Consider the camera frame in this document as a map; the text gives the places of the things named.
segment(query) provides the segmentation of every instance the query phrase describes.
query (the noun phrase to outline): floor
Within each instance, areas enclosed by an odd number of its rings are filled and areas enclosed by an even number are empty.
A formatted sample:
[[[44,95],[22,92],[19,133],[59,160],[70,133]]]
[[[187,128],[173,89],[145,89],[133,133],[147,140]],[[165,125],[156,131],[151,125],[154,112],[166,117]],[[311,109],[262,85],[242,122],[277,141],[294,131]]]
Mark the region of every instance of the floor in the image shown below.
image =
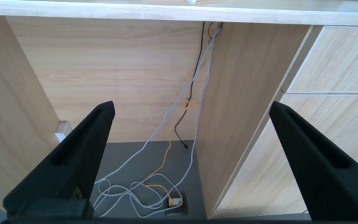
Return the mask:
[[[160,171],[165,174],[174,184],[177,183],[186,172],[190,163],[190,152],[193,141],[186,141],[189,149],[185,149],[179,141],[173,141],[172,147],[168,153],[167,160],[163,169]],[[110,172],[117,169],[123,162],[125,162],[131,155],[142,148],[144,142],[129,142],[129,143],[112,143],[106,146],[102,162],[99,168],[98,177],[104,177]],[[165,151],[168,147],[168,142],[150,142],[147,147],[137,156],[135,156],[128,164],[126,164],[119,172],[111,176],[112,184],[119,184],[129,187],[134,181],[139,181],[147,177],[155,169],[157,169],[162,161]],[[169,190],[170,184],[161,177],[156,177],[147,182],[147,184],[162,184]],[[188,214],[166,216],[163,212],[152,215],[150,218],[188,218],[188,219],[205,219],[203,194],[201,190],[200,174],[198,172],[197,160],[195,159],[193,165],[184,179],[182,184],[178,186],[179,190],[185,191],[188,199]],[[161,195],[165,195],[163,189],[155,188]],[[139,189],[137,193],[143,203],[150,204],[157,201],[157,197],[147,189]],[[94,202],[99,195],[98,189],[94,187],[91,196],[91,201]],[[100,216],[111,207],[116,201],[116,198],[107,198],[103,204],[95,211],[95,216]],[[141,208],[139,209],[141,215],[146,215],[153,210]],[[126,195],[114,207],[106,217],[137,217],[134,209]]]

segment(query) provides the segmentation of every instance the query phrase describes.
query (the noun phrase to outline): cabinet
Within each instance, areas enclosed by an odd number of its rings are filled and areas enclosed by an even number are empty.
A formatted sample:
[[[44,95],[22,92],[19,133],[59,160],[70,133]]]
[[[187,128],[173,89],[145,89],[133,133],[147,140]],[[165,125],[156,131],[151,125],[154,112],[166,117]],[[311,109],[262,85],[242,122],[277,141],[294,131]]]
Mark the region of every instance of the cabinet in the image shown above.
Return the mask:
[[[292,107],[358,162],[358,27],[317,27],[313,32],[303,47],[307,53],[295,59],[276,100]],[[269,120],[214,215],[305,211]]]

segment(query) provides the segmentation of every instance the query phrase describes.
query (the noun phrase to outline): electrical cord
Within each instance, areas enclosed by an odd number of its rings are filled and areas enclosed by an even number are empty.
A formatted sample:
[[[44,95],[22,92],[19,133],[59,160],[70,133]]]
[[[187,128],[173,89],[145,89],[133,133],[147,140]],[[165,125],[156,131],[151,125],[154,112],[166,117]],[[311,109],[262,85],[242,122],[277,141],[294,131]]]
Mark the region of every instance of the electrical cord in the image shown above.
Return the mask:
[[[172,198],[168,194],[168,190],[164,186],[162,186],[160,184],[143,184],[143,185],[146,186],[146,187],[161,187],[162,189],[164,189],[165,193],[167,193],[168,198],[169,198],[169,202],[172,203]]]
[[[194,105],[198,105],[198,104],[197,104],[197,103],[193,103],[193,102],[189,102],[189,105],[185,108],[185,110],[182,112],[182,114],[184,114],[189,107],[194,106]],[[173,129],[173,127],[174,127],[175,124],[177,124],[177,121],[174,122],[174,124],[173,124],[172,126],[170,126],[170,128],[169,128],[168,131],[167,131],[167,137],[168,137],[169,146],[167,147],[167,150],[165,151],[164,160],[162,161],[161,166],[160,166],[158,169],[156,169],[154,172],[152,172],[151,174],[149,174],[148,177],[150,177],[151,175],[157,173],[160,169],[162,169],[162,168],[164,167],[164,165],[165,165],[165,160],[167,159],[167,155],[168,155],[169,149],[172,147],[172,142],[171,142],[171,140],[169,139],[169,134],[171,133],[171,131],[172,131],[172,129]],[[154,184],[154,185],[150,185],[150,184],[149,184],[149,185],[146,185],[146,186],[148,186],[148,187],[151,187],[151,186],[162,187],[162,188],[165,190],[165,192],[167,193],[168,197],[169,197],[169,204],[170,204],[170,206],[173,205],[173,200],[172,200],[171,196],[169,195],[168,190],[167,190],[164,186],[158,185],[158,184]]]
[[[214,41],[215,41],[215,37],[217,36],[217,34],[221,31],[221,27],[215,32],[211,42],[209,43],[201,61],[203,62],[205,60],[205,57],[208,53],[208,51],[210,51],[210,55],[212,55],[213,53],[213,46],[214,46]],[[198,110],[197,110],[197,116],[196,116],[196,128],[195,128],[195,137],[194,137],[194,142],[196,142],[196,139],[197,139],[197,134],[198,134],[198,120],[200,118],[200,113],[201,113],[201,105],[202,105],[202,101],[203,101],[203,96],[204,96],[204,92],[205,92],[205,89],[206,87],[208,86],[208,83],[209,83],[209,74],[210,74],[210,70],[211,70],[211,58],[212,57],[209,57],[208,59],[208,71],[207,71],[207,79],[206,79],[206,83],[204,84],[204,87],[201,91],[201,95],[200,95],[200,106],[198,107]],[[154,137],[155,133],[157,133],[157,131],[161,128],[163,122],[165,121],[166,117],[167,117],[167,114],[169,114],[169,112],[171,112],[171,110],[175,107],[175,105],[178,103],[179,99],[181,98],[181,96],[184,94],[185,90],[189,87],[190,83],[192,83],[194,81],[194,79],[198,76],[198,73],[199,73],[199,70],[200,70],[200,66],[201,64],[198,65],[197,69],[196,69],[196,72],[195,72],[195,75],[194,77],[190,80],[190,82],[186,85],[186,87],[182,90],[182,92],[180,93],[180,95],[178,96],[178,98],[175,100],[175,102],[173,103],[173,105],[171,106],[170,109],[168,109],[168,111],[165,113],[164,117],[163,117],[163,120],[162,122],[160,123],[160,125],[158,126],[158,128],[154,131],[154,133],[151,135],[151,137],[145,142],[145,144],[143,145],[143,147],[137,151],[134,155],[132,155],[127,161],[125,161],[118,169],[116,169],[115,171],[111,172],[110,174],[108,174],[107,176],[103,177],[102,179],[96,181],[94,184],[99,184],[98,185],[98,190],[99,192],[101,193],[98,198],[95,200],[95,209],[97,209],[101,203],[104,201],[104,199],[106,197],[117,197],[119,196],[119,198],[117,199],[117,201],[114,203],[114,205],[104,214],[102,214],[101,216],[105,216],[107,215],[117,204],[118,202],[120,201],[120,199],[123,198],[123,196],[125,195],[129,195],[130,198],[131,198],[131,204],[136,212],[136,214],[141,217],[141,218],[145,218],[145,217],[149,217],[153,214],[156,214],[156,213],[159,213],[159,212],[164,212],[164,211],[167,211],[167,210],[171,210],[171,209],[175,209],[177,207],[179,207],[180,205],[177,205],[177,206],[174,206],[174,207],[170,207],[170,208],[165,208],[165,209],[162,209],[162,210],[157,210],[157,211],[154,211],[148,215],[145,215],[145,216],[142,216],[140,215],[140,213],[137,211],[135,205],[134,205],[134,200],[142,207],[144,208],[151,208],[151,209],[159,209],[162,205],[163,205],[163,201],[169,196],[169,193],[175,189],[179,194],[180,194],[180,191],[177,189],[177,186],[180,185],[183,180],[185,179],[185,177],[187,176],[187,174],[189,173],[189,170],[191,168],[191,165],[193,164],[193,155],[194,155],[194,151],[195,151],[195,144],[193,143],[193,147],[191,148],[191,156],[190,156],[190,164],[185,172],[185,174],[183,175],[183,177],[181,178],[181,180],[177,183],[177,184],[173,184],[167,177],[165,177],[163,174],[160,174],[160,173],[156,173],[156,174],[152,174],[148,177],[146,177],[144,180],[142,180],[141,182],[133,182],[129,189],[128,188],[125,188],[123,186],[120,186],[120,185],[111,185],[111,182],[110,180],[108,179],[109,176],[115,174],[116,172],[118,172],[120,169],[122,169],[122,167],[124,165],[126,165],[134,156],[136,156],[138,153],[140,153],[141,151],[144,150],[144,148],[146,147],[146,145],[149,143],[149,141]],[[161,196],[158,194],[157,191],[155,191],[153,188],[147,186],[144,184],[144,182],[152,177],[155,177],[157,175],[160,175],[164,178],[166,178],[172,185],[173,187],[168,191],[168,193],[166,194],[166,196],[164,196],[164,198],[161,198]],[[104,191],[101,191],[100,189],[100,186],[101,186],[101,183],[104,182],[104,181],[107,181],[109,183],[109,187],[104,190]],[[151,191],[153,191],[156,195],[158,195],[158,197],[160,198],[160,200],[157,202],[157,203],[154,203],[152,205],[144,205],[143,203],[140,202],[139,198],[132,192],[132,190],[134,190],[136,187],[138,186],[144,186],[144,187],[147,187],[148,189],[150,189]],[[118,187],[118,188],[121,188],[121,189],[124,189],[125,191],[121,192],[121,193],[118,193],[118,194],[109,194],[109,191],[115,187]]]
[[[198,59],[197,59],[197,63],[196,63],[196,68],[195,68],[195,71],[194,71],[194,74],[193,74],[193,78],[194,76],[196,75],[196,72],[197,72],[197,68],[198,68],[198,64],[200,62],[200,57],[201,57],[201,53],[203,51],[203,42],[204,42],[204,28],[205,28],[205,22],[203,22],[203,28],[201,30],[201,44],[200,44],[200,52],[198,54]],[[191,100],[191,97],[193,96],[193,82],[191,82],[191,86],[190,86],[190,96],[189,98],[187,99],[187,103],[186,103],[186,108],[187,106],[189,105],[189,102]],[[177,131],[177,126],[179,125],[180,121],[182,121],[183,117],[186,115],[186,112],[187,110],[185,110],[185,112],[182,114],[181,118],[179,119],[179,121],[176,123],[175,125],[175,134],[178,136],[178,139],[179,141],[183,144],[183,146],[185,147],[185,149],[188,149],[188,146],[181,140],[179,134],[178,134],[178,131]]]
[[[212,24],[214,24],[214,22],[211,22],[211,24],[208,27],[208,37],[210,40],[212,39],[212,37],[211,37],[211,34],[209,34],[209,30],[211,29]]]

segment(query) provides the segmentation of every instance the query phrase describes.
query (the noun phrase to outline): white cable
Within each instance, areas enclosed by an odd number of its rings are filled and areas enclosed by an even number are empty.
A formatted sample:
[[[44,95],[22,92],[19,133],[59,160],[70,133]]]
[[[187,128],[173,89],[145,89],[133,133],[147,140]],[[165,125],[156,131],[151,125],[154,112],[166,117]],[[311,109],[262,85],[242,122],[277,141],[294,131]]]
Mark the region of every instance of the white cable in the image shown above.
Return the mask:
[[[205,57],[206,57],[206,55],[207,55],[207,52],[208,52],[209,48],[212,46],[211,43],[212,43],[212,41],[211,41],[211,42],[209,43],[209,45],[207,46],[207,49],[204,51],[204,54],[203,54],[203,56],[202,56],[202,58],[201,58],[201,62],[200,62],[200,63],[198,64],[198,66],[197,66],[196,73],[195,73],[194,77],[188,82],[188,84],[186,85],[186,87],[181,91],[181,93],[179,94],[178,98],[175,100],[175,102],[174,102],[173,105],[171,106],[171,108],[165,113],[165,115],[164,115],[164,117],[163,117],[163,119],[162,119],[160,125],[157,127],[157,129],[154,131],[154,133],[151,135],[151,137],[145,142],[145,144],[143,145],[143,147],[142,147],[139,151],[137,151],[135,154],[133,154],[130,158],[128,158],[128,160],[125,161],[118,169],[116,169],[115,171],[111,172],[110,174],[108,174],[107,176],[103,177],[102,179],[96,181],[94,184],[98,184],[98,183],[100,184],[102,181],[104,181],[105,179],[107,179],[110,175],[113,175],[113,174],[115,174],[116,172],[118,172],[118,171],[119,171],[122,167],[124,167],[124,165],[126,165],[132,158],[134,158],[138,153],[140,153],[141,151],[144,150],[144,148],[145,148],[146,145],[149,143],[149,141],[153,138],[153,136],[155,135],[155,133],[157,133],[158,130],[162,127],[162,124],[164,123],[164,121],[165,121],[165,119],[166,119],[166,117],[167,117],[167,114],[169,114],[169,112],[175,107],[175,105],[177,104],[177,102],[179,101],[179,99],[181,98],[181,96],[184,94],[184,92],[186,91],[186,89],[190,86],[190,84],[192,83],[192,81],[194,81],[194,80],[197,78],[198,73],[199,73],[199,70],[200,70],[200,67],[201,67],[201,65],[203,64],[203,62],[205,61]],[[100,203],[102,203],[105,198],[106,198],[106,196],[104,196],[104,197],[101,199]]]
[[[178,191],[178,193],[180,194],[179,190],[177,189],[177,186],[180,185],[183,180],[186,178],[187,174],[189,173],[189,170],[191,168],[191,165],[193,164],[193,154],[194,154],[194,150],[195,150],[195,142],[196,142],[196,139],[197,139],[197,133],[198,133],[198,120],[200,118],[200,113],[201,113],[201,105],[202,105],[202,102],[203,102],[203,96],[204,96],[204,92],[205,92],[205,89],[206,87],[208,86],[208,83],[209,83],[209,74],[210,74],[210,70],[211,70],[211,59],[212,59],[212,55],[213,55],[213,47],[214,47],[214,42],[215,42],[215,37],[219,34],[219,32],[221,31],[221,28],[219,28],[215,34],[213,35],[213,38],[211,40],[211,42],[209,43],[207,49],[205,50],[203,56],[202,56],[202,59],[201,59],[201,62],[199,63],[199,65],[197,66],[197,69],[196,69],[196,73],[194,75],[194,77],[190,80],[190,82],[186,85],[186,87],[181,91],[181,93],[179,94],[178,98],[175,100],[175,102],[173,103],[173,105],[171,106],[171,108],[165,113],[160,125],[158,126],[158,128],[154,131],[154,133],[151,135],[151,137],[145,142],[145,144],[143,145],[143,147],[137,151],[135,154],[133,154],[127,161],[125,161],[118,169],[116,169],[115,171],[111,172],[110,174],[108,174],[107,176],[103,177],[102,179],[96,181],[94,184],[99,184],[98,185],[98,190],[99,192],[101,193],[98,198],[96,199],[95,203],[100,199],[100,197],[103,195],[104,197],[100,200],[99,203],[96,204],[95,206],[95,209],[97,209],[99,207],[99,205],[104,201],[104,199],[106,197],[116,197],[116,196],[120,196],[117,201],[114,203],[113,206],[110,207],[110,209],[104,213],[103,215],[101,215],[101,217],[107,215],[116,205],[117,203],[120,201],[120,199],[123,198],[124,195],[129,195],[130,196],[130,199],[131,199],[131,204],[136,212],[136,214],[141,217],[141,218],[146,218],[146,217],[149,217],[153,214],[156,214],[156,213],[159,213],[159,212],[164,212],[166,210],[170,210],[170,209],[174,209],[174,208],[177,208],[179,207],[180,205],[177,205],[175,207],[171,207],[171,208],[165,208],[165,209],[162,209],[162,210],[158,210],[158,211],[155,211],[155,212],[152,212],[148,215],[145,215],[145,216],[142,216],[139,214],[139,212],[137,211],[135,205],[134,205],[134,201],[135,200],[140,206],[144,207],[144,208],[150,208],[150,209],[158,209],[162,206],[162,203],[163,201],[168,197],[169,193],[173,190],[173,189],[176,189]],[[107,179],[109,176],[115,174],[116,172],[118,172],[122,167],[124,167],[124,165],[126,165],[133,157],[135,157],[136,155],[138,155],[138,153],[140,153],[141,151],[144,150],[144,148],[146,147],[146,145],[149,143],[149,141],[154,137],[154,135],[158,132],[158,130],[161,128],[163,122],[165,121],[165,118],[167,117],[167,114],[169,114],[169,112],[171,112],[171,110],[175,107],[175,105],[178,103],[179,99],[181,98],[181,96],[184,94],[185,90],[189,87],[190,83],[193,82],[196,77],[198,76],[198,73],[200,71],[200,67],[201,65],[203,64],[204,60],[205,60],[205,56],[208,52],[208,50],[211,49],[210,51],[210,57],[208,59],[208,70],[207,70],[207,79],[206,79],[206,83],[203,87],[203,90],[201,92],[201,95],[200,95],[200,100],[199,100],[199,107],[198,107],[198,111],[197,111],[197,116],[196,116],[196,129],[195,129],[195,137],[194,137],[194,141],[193,141],[193,147],[191,148],[191,156],[190,156],[190,164],[185,172],[185,174],[183,175],[182,179],[177,183],[177,184],[173,184],[166,176],[164,176],[163,174],[160,174],[160,173],[157,173],[157,174],[154,174],[154,175],[151,175],[150,177],[147,177],[146,179],[144,179],[143,181],[141,182],[133,182],[131,183],[131,186],[129,187],[129,189],[123,187],[123,186],[120,186],[120,185],[113,185],[111,186],[111,182],[109,179]],[[172,185],[173,187],[168,191],[168,194],[166,194],[166,196],[164,196],[164,198],[161,198],[161,196],[157,193],[157,191],[155,191],[153,188],[151,187],[148,187],[148,186],[145,186],[143,185],[143,183],[148,180],[149,178],[153,177],[153,176],[156,176],[156,175],[161,175],[162,177],[166,178]],[[100,190],[100,185],[103,181],[107,180],[108,183],[109,183],[109,187],[105,190],[105,191],[101,191]],[[132,192],[133,189],[135,189],[136,187],[138,186],[144,186],[144,187],[147,187],[148,189],[152,190],[153,192],[156,193],[156,195],[160,198],[160,201],[158,201],[157,203],[153,204],[153,205],[144,205],[143,203],[140,202],[139,198],[137,198],[137,196]],[[115,187],[119,187],[119,188],[122,188],[124,189],[125,191],[124,192],[121,192],[121,193],[118,193],[118,194],[109,194],[108,192],[112,189],[112,188],[115,188]]]

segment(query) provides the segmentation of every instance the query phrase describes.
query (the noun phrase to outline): wooden desk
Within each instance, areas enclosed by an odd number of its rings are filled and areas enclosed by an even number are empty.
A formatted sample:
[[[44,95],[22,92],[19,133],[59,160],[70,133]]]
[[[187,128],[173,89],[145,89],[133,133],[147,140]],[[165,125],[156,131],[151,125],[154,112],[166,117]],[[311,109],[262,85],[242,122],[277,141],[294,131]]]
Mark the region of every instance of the wooden desk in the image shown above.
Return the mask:
[[[0,1],[0,205],[58,122],[101,102],[117,109],[110,142],[145,141],[192,76],[201,21],[224,22],[196,143],[207,216],[304,212],[267,111],[288,104],[358,161],[358,1]],[[184,107],[154,141],[177,140],[165,133]]]

